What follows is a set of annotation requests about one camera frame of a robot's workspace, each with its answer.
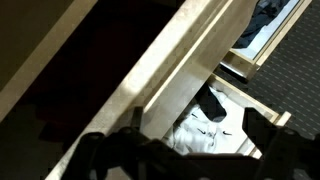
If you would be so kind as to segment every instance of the wooden drawer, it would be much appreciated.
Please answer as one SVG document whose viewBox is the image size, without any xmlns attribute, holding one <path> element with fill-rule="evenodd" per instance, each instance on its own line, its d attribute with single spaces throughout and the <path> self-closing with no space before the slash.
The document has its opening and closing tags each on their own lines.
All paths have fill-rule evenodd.
<svg viewBox="0 0 320 180">
<path fill-rule="evenodd" d="M 95 3 L 0 2 L 0 122 Z"/>
<path fill-rule="evenodd" d="M 281 119 L 276 112 L 212 75 L 248 25 L 255 3 L 256 0 L 186 1 L 82 134 L 100 131 L 109 135 L 130 121 L 131 117 L 122 116 L 124 112 L 142 106 L 141 131 L 149 138 L 162 138 L 208 78 L 212 86 L 240 105 L 257 108 L 272 122 Z M 78 141 L 79 138 L 47 179 L 60 179 Z M 244 148 L 248 153 L 253 149 Z"/>
<path fill-rule="evenodd" d="M 282 23 L 277 24 L 277 21 L 274 21 L 269 24 L 270 29 L 275 31 L 267 40 L 263 40 L 261 36 L 261 43 L 251 43 L 248 48 L 243 50 L 230 49 L 221 65 L 234 74 L 250 80 L 310 3 L 311 0 L 290 0 L 287 4 L 288 7 L 285 7 L 283 12 L 279 14 L 277 21 L 281 22 L 283 19 Z"/>
</svg>

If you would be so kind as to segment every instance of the black logo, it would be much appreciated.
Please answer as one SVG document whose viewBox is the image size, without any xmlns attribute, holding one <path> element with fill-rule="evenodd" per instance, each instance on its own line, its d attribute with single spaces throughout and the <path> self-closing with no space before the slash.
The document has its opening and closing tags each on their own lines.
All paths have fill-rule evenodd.
<svg viewBox="0 0 320 180">
<path fill-rule="evenodd" d="M 232 136 L 232 134 L 226 133 L 225 131 L 222 132 L 224 135 L 230 135 Z"/>
<path fill-rule="evenodd" d="M 202 134 L 206 134 L 205 131 L 201 131 L 199 128 L 197 128 Z"/>
</svg>

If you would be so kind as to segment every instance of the white fabric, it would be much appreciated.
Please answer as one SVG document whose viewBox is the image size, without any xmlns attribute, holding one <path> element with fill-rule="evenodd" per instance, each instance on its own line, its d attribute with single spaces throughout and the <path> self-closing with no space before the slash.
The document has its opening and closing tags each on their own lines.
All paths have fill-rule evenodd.
<svg viewBox="0 0 320 180">
<path fill-rule="evenodd" d="M 264 26 L 260 30 L 260 32 L 256 35 L 256 37 L 247 48 L 234 50 L 236 50 L 240 54 L 243 54 L 249 59 L 254 59 L 298 2 L 299 0 L 290 0 L 287 5 L 281 10 L 278 16 L 270 24 Z"/>
<path fill-rule="evenodd" d="M 182 116 L 184 119 L 177 120 L 163 138 L 169 147 L 182 155 L 201 152 L 235 153 L 247 137 L 242 130 L 244 108 L 224 93 L 210 90 L 225 108 L 227 116 L 222 122 L 215 123 L 206 117 L 194 101 L 189 104 L 187 115 Z"/>
</svg>

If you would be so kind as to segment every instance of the black object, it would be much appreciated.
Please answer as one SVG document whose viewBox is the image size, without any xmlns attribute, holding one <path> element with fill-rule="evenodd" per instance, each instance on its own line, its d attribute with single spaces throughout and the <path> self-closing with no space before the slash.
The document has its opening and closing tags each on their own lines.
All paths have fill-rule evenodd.
<svg viewBox="0 0 320 180">
<path fill-rule="evenodd" d="M 226 117 L 227 112 L 221 106 L 218 99 L 212 94 L 207 84 L 204 84 L 195 95 L 200 109 L 207 118 L 214 122 L 220 122 Z"/>
<path fill-rule="evenodd" d="M 273 21 L 288 2 L 289 0 L 258 1 L 248 27 L 233 45 L 233 48 L 248 47 L 261 28 Z"/>
<path fill-rule="evenodd" d="M 261 160 L 239 154 L 181 156 L 132 127 L 108 137 L 89 133 L 81 138 L 62 180 L 102 180 L 108 169 L 117 166 L 139 180 L 283 180 L 292 178 L 295 167 L 305 169 L 314 179 L 320 178 L 319 135 L 312 141 L 289 128 L 277 128 L 252 108 L 245 109 L 243 129 L 263 153 Z"/>
</svg>

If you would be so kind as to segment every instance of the gray carpet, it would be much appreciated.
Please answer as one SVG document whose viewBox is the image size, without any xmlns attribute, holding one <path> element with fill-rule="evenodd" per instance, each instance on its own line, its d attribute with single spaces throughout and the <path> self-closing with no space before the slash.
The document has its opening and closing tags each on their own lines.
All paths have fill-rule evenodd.
<svg viewBox="0 0 320 180">
<path fill-rule="evenodd" d="M 242 84 L 217 74 L 277 112 L 293 117 L 286 126 L 306 138 L 320 133 L 320 1 L 313 0 L 255 77 Z M 297 179 L 306 179 L 298 171 Z"/>
</svg>

